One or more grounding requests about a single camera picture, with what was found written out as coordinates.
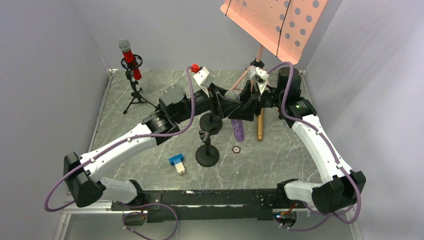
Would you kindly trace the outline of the purple glitter microphone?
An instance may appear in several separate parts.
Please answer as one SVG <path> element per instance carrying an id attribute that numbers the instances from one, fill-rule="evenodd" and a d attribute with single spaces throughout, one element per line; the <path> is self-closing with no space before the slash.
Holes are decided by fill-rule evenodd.
<path id="1" fill-rule="evenodd" d="M 225 98 L 228 100 L 239 101 L 240 95 L 236 90 L 229 90 L 225 93 Z M 243 121 L 240 119 L 231 119 L 231 126 L 233 129 L 234 138 L 237 142 L 243 142 L 245 140 L 245 131 Z"/>

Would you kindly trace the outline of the black round-base fork mic stand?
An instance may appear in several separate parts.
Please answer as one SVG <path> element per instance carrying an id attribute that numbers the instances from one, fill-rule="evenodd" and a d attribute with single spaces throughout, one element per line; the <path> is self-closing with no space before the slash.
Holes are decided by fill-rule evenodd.
<path id="1" fill-rule="evenodd" d="M 195 153 L 197 163 L 202 167 L 212 167 L 216 165 L 220 158 L 219 150 L 211 144 L 211 136 L 216 135 L 219 129 L 213 127 L 210 130 L 199 130 L 199 138 L 203 142 Z"/>

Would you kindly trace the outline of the black tripod shock mount stand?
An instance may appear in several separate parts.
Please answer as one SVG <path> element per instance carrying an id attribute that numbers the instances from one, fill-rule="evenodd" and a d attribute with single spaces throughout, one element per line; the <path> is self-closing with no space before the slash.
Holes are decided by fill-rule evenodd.
<path id="1" fill-rule="evenodd" d="M 132 100 L 130 101 L 126 109 L 123 111 L 124 115 L 127 114 L 131 105 L 147 103 L 155 107 L 153 103 L 151 103 L 142 96 L 143 88 L 137 88 L 137 85 L 139 84 L 138 80 L 140 80 L 142 76 L 140 72 L 136 74 L 136 71 L 139 71 L 139 67 L 143 64 L 143 59 L 138 54 L 134 54 L 133 58 L 134 60 L 131 63 L 128 63 L 125 57 L 123 57 L 120 62 L 121 66 L 125 69 L 126 79 L 129 80 L 132 89 Z"/>

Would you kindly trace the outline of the red glitter microphone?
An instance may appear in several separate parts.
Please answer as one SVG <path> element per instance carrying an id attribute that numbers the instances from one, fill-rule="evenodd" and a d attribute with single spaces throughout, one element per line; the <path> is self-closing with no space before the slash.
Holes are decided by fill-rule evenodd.
<path id="1" fill-rule="evenodd" d="M 130 72 L 133 73 L 135 80 L 140 80 L 142 78 L 139 67 L 143 64 L 143 59 L 140 55 L 133 54 L 131 50 L 131 44 L 127 39 L 120 39 L 118 41 L 118 47 L 123 54 L 123 62 L 121 65 Z"/>

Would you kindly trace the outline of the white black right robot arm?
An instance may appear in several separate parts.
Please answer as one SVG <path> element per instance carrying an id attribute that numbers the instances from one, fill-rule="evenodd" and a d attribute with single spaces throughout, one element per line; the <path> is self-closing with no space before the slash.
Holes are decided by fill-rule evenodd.
<path id="1" fill-rule="evenodd" d="M 250 66 L 243 73 L 250 82 L 236 100 L 242 110 L 259 114 L 264 108 L 278 107 L 278 116 L 302 140 L 320 174 L 321 183 L 289 179 L 278 184 L 284 200 L 313 204 L 323 215 L 356 206 L 358 215 L 362 208 L 361 193 L 366 177 L 354 171 L 338 153 L 321 125 L 312 103 L 302 96 L 301 75 L 293 67 L 282 67 L 277 76 L 277 86 L 268 85 L 271 71 Z"/>

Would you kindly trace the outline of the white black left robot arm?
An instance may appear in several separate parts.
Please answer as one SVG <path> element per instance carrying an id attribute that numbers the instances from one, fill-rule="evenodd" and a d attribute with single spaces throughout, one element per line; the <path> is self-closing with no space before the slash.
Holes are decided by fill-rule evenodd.
<path id="1" fill-rule="evenodd" d="M 181 86 L 168 87 L 159 105 L 132 130 L 103 147 L 82 155 L 73 152 L 64 158 L 64 181 L 79 208 L 98 200 L 117 201 L 131 206 L 142 203 L 143 190 L 135 180 L 107 178 L 109 170 L 142 151 L 161 145 L 186 131 L 178 126 L 205 112 L 221 119 L 238 111 L 243 103 L 231 91 L 212 85 L 206 92 L 192 91 L 186 96 Z"/>

